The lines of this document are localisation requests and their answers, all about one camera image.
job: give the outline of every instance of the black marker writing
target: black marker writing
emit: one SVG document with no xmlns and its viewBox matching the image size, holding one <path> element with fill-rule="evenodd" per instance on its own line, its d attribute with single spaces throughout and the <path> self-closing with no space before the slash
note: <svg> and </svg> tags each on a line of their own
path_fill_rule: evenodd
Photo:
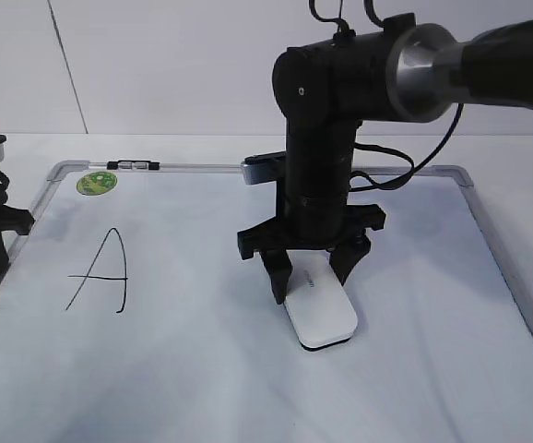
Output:
<svg viewBox="0 0 533 443">
<path fill-rule="evenodd" d="M 94 264 L 97 262 L 97 259 L 99 258 L 99 255 L 101 254 L 102 248 L 104 247 L 104 244 L 107 242 L 107 239 L 109 238 L 109 235 L 111 233 L 116 233 L 117 237 L 119 238 L 119 243 L 121 244 L 121 250 L 123 252 L 123 265 L 124 265 L 124 276 L 123 277 L 100 277 L 100 276 L 94 276 L 90 275 L 92 272 L 92 268 L 94 268 Z M 107 231 L 107 234 L 102 239 L 101 245 L 99 246 L 99 250 L 97 251 L 97 255 L 94 256 L 94 259 L 92 260 L 92 263 L 90 263 L 89 270 L 87 271 L 86 275 L 68 275 L 68 277 L 75 277 L 82 279 L 82 282 L 78 286 L 78 289 L 76 289 L 76 293 L 72 297 L 72 300 L 70 300 L 70 303 L 67 304 L 65 307 L 65 310 L 67 311 L 70 306 L 74 303 L 74 300 L 76 300 L 76 297 L 78 297 L 78 294 L 82 290 L 82 287 L 86 283 L 86 280 L 88 279 L 95 279 L 95 280 L 107 280 L 107 281 L 123 281 L 123 303 L 121 304 L 121 309 L 117 311 L 117 314 L 121 314 L 125 309 L 125 302 L 127 301 L 127 256 L 125 255 L 125 246 L 123 244 L 123 238 L 121 237 L 121 234 L 117 230 L 117 228 L 111 228 L 109 231 Z"/>
</svg>

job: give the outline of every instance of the white wall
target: white wall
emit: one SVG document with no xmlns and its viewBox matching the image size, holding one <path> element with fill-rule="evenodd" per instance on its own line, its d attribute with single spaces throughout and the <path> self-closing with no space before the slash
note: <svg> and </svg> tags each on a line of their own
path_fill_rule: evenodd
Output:
<svg viewBox="0 0 533 443">
<path fill-rule="evenodd" d="M 0 0 L 0 132 L 83 132 L 46 0 Z"/>
<path fill-rule="evenodd" d="M 307 0 L 51 0 L 89 132 L 281 134 L 270 76 L 289 45 L 329 38 Z M 414 11 L 459 40 L 533 18 L 533 0 L 377 0 L 380 16 Z M 318 0 L 322 15 L 338 0 Z M 375 28 L 345 0 L 359 32 Z M 442 134 L 368 124 L 367 133 Z M 47 0 L 0 0 L 0 131 L 83 130 Z M 460 134 L 533 134 L 533 112 L 469 106 Z"/>
</svg>

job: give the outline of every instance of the wire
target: wire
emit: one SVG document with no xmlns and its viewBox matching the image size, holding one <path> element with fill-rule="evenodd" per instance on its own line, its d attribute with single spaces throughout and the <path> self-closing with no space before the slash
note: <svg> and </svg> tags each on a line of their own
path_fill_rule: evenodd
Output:
<svg viewBox="0 0 533 443">
<path fill-rule="evenodd" d="M 342 20 L 342 7 L 344 6 L 344 0 L 340 0 L 340 5 L 338 6 L 338 19 Z M 340 25 L 338 25 L 337 32 L 340 32 Z"/>
<path fill-rule="evenodd" d="M 384 22 L 379 18 L 377 13 L 375 13 L 373 0 L 363 0 L 363 3 L 365 5 L 365 12 L 367 13 L 367 17 L 369 18 L 369 20 L 379 28 L 383 28 Z"/>
<path fill-rule="evenodd" d="M 322 23 L 336 23 L 341 32 L 350 32 L 349 23 L 347 23 L 343 18 L 323 18 L 315 9 L 315 0 L 309 0 L 309 5 L 312 17 L 314 17 L 316 20 L 321 21 Z"/>
<path fill-rule="evenodd" d="M 382 146 L 377 145 L 362 145 L 359 143 L 355 143 L 355 149 L 356 150 L 364 150 L 367 152 L 378 152 L 386 155 L 393 155 L 395 157 L 399 157 L 400 159 L 406 160 L 410 164 L 410 169 L 407 173 L 400 175 L 399 177 L 396 177 L 392 180 L 388 180 L 383 183 L 376 182 L 371 178 L 370 175 L 368 175 L 365 171 L 353 171 L 350 175 L 350 178 L 354 177 L 362 177 L 365 180 L 367 180 L 369 183 L 371 183 L 369 186 L 359 186 L 359 187 L 353 187 L 350 189 L 350 192 L 361 192 L 361 191 L 370 191 L 373 189 L 381 189 L 384 191 L 392 191 L 395 189 L 399 189 L 403 185 L 405 185 L 409 180 L 419 172 L 424 166 L 429 164 L 434 157 L 438 155 L 439 152 L 444 148 L 444 146 L 447 144 L 451 136 L 453 136 L 453 133 L 455 132 L 457 125 L 459 124 L 459 120 L 461 120 L 461 115 L 463 113 L 463 103 L 460 103 L 457 105 L 457 109 L 455 112 L 455 116 L 453 117 L 453 122 L 449 126 L 449 129 L 447 130 L 446 134 L 444 135 L 441 142 L 437 145 L 437 147 L 429 154 L 429 156 L 424 159 L 422 162 L 418 164 L 418 166 L 414 166 L 414 161 L 408 154 L 400 151 L 400 150 L 394 150 L 391 148 L 384 148 Z"/>
</svg>

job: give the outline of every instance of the robotic arm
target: robotic arm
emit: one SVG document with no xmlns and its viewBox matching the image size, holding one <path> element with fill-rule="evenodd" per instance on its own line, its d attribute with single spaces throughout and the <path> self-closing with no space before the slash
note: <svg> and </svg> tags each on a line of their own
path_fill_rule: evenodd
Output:
<svg viewBox="0 0 533 443">
<path fill-rule="evenodd" d="M 380 20 L 371 2 L 367 12 L 380 32 L 356 35 L 342 18 L 334 22 L 332 40 L 291 47 L 273 71 L 278 107 L 287 118 L 286 151 L 255 156 L 243 164 L 249 184 L 277 182 L 276 216 L 238 233 L 243 259 L 259 252 L 273 294 L 281 304 L 292 265 L 290 249 L 327 250 L 341 283 L 371 249 L 365 230 L 383 229 L 385 214 L 377 205 L 347 204 L 349 181 L 370 180 L 364 189 L 404 185 L 448 140 L 462 103 L 533 109 L 533 21 L 457 42 L 440 25 L 417 25 L 414 14 Z M 424 164 L 414 167 L 405 154 L 355 144 L 364 120 L 431 122 L 452 103 L 460 103 L 456 120 L 442 145 Z M 399 155 L 410 173 L 385 184 L 352 171 L 355 148 Z"/>
</svg>

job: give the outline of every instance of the green sticker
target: green sticker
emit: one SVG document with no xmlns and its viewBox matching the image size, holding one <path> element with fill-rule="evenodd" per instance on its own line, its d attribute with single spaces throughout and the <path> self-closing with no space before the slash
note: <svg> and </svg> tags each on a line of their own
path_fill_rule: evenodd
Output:
<svg viewBox="0 0 533 443">
<path fill-rule="evenodd" d="M 116 185 L 117 176 L 115 174 L 101 171 L 83 176 L 76 183 L 76 189 L 85 196 L 99 196 L 109 192 Z"/>
</svg>

